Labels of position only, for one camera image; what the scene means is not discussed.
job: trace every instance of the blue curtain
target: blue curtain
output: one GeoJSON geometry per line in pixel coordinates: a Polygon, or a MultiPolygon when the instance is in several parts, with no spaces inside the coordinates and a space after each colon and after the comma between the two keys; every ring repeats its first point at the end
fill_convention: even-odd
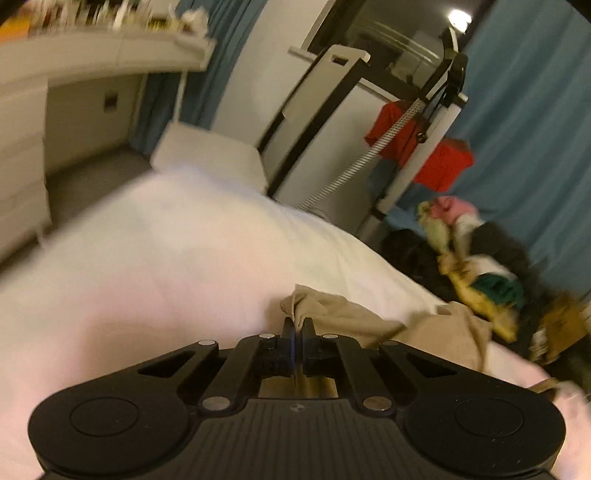
{"type": "MultiPolygon", "coordinates": [[[[584,293],[591,288],[591,24],[566,0],[498,0],[466,53],[469,101],[449,136],[469,141],[475,165],[449,194],[526,245],[550,285],[584,293]]],[[[411,211],[435,195],[413,185],[399,206],[411,211]]]]}
{"type": "MultiPolygon", "coordinates": [[[[209,12],[208,37],[217,40],[205,72],[190,73],[181,121],[209,129],[232,69],[267,0],[180,0],[177,13],[204,7],[209,12]]],[[[172,118],[180,74],[157,73],[148,78],[131,145],[150,155],[172,118]]]]}

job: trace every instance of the white shelf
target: white shelf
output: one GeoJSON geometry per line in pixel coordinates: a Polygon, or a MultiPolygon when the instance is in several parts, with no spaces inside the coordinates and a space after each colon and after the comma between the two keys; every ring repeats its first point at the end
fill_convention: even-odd
{"type": "Polygon", "coordinates": [[[199,72],[214,46],[213,40],[188,34],[141,30],[42,34],[0,44],[0,88],[39,77],[59,85],[124,73],[199,72]]]}

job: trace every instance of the floor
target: floor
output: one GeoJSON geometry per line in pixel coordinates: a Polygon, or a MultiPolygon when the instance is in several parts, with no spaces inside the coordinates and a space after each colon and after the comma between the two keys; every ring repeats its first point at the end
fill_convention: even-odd
{"type": "MultiPolygon", "coordinates": [[[[51,231],[60,229],[80,212],[150,169],[146,158],[129,147],[122,147],[49,176],[46,183],[53,221],[51,231]]],[[[0,262],[0,274],[25,260],[37,245],[36,240],[31,240],[0,262]]]]}

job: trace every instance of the white drawer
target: white drawer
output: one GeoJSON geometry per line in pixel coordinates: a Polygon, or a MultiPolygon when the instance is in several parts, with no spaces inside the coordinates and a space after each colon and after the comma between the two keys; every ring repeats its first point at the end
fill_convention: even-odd
{"type": "Polygon", "coordinates": [[[45,130],[47,84],[0,97],[0,152],[45,130]]]}
{"type": "Polygon", "coordinates": [[[23,188],[43,181],[43,140],[35,137],[6,157],[0,153],[0,200],[12,197],[23,188]]]}
{"type": "Polygon", "coordinates": [[[37,228],[51,223],[44,184],[27,189],[27,196],[15,208],[0,215],[0,260],[35,234],[37,228]]]}

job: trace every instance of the pink clothing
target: pink clothing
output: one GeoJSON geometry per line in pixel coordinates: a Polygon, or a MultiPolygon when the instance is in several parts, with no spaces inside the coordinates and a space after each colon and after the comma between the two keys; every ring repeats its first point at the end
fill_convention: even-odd
{"type": "Polygon", "coordinates": [[[442,196],[437,197],[431,202],[432,218],[441,218],[448,225],[453,225],[457,218],[464,213],[478,215],[478,210],[474,205],[458,197],[442,196]]]}

